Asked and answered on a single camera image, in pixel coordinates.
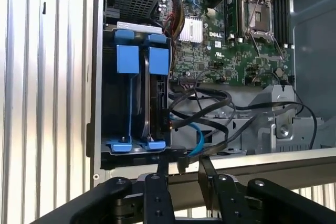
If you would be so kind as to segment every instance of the blue plastic latch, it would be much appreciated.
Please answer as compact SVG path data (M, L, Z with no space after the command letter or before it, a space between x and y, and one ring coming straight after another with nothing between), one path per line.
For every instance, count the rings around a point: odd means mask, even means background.
M166 148L166 142L165 141L157 141L157 142L148 142L145 146L145 149L147 151L157 151L157 150L163 150Z
M148 42L166 44L167 37L162 34L150 34L147 37Z
M169 73L169 50L149 47L149 73L167 76Z
M118 140L111 140L107 143L111 147L112 152L130 152L132 150L131 143L120 143Z
M117 72L139 73L139 47L117 45Z
M134 40L135 34L134 31L130 30L117 30L114 34L115 40Z

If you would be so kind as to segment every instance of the green circuit board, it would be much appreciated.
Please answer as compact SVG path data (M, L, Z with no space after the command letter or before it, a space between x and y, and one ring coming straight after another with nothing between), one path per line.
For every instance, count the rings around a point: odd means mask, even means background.
M233 15L239 18L232 8ZM193 4L185 3L186 17L199 17L203 20L203 42L178 42L175 68L172 81L182 78L196 78L200 72L212 68L225 77L223 83L242 86L251 69L255 74L282 70L281 79L287 80L292 75L292 49L282 48L280 56L273 42L252 40L228 40L224 36L225 12L224 3L215 9L208 9L205 0L195 0ZM215 72L208 72L202 78L203 82L212 83L220 78ZM255 82L261 84L272 83L272 76L258 77Z

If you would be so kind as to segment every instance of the side panel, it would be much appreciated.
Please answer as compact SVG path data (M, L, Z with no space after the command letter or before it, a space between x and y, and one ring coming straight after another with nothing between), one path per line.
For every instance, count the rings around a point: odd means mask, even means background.
M93 0L0 0L0 223L89 189Z

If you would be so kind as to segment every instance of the screw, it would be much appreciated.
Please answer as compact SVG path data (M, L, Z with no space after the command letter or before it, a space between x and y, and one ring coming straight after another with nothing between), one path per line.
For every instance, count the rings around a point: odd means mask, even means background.
M123 184L125 184L125 183L126 183L125 180L120 179L120 180L117 182L117 185L123 185Z
M280 132L283 136L288 136L289 135L289 130L286 125L281 126Z
M260 181L260 180L256 180L254 183L256 183L257 186L264 186L265 183Z
M225 177L224 175L220 175L220 176L219 176L219 179L220 179L220 180L226 180L226 177Z
M155 215L156 215L156 216L162 216L162 211L157 210L157 211L155 212Z

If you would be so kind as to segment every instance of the white label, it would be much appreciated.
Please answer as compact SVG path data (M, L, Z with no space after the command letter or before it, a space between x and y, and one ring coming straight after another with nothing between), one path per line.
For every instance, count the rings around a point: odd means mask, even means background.
M222 48L222 43L220 41L215 41L215 47Z
M220 33L213 33L212 31L209 32L209 36L215 38L222 38L222 35Z

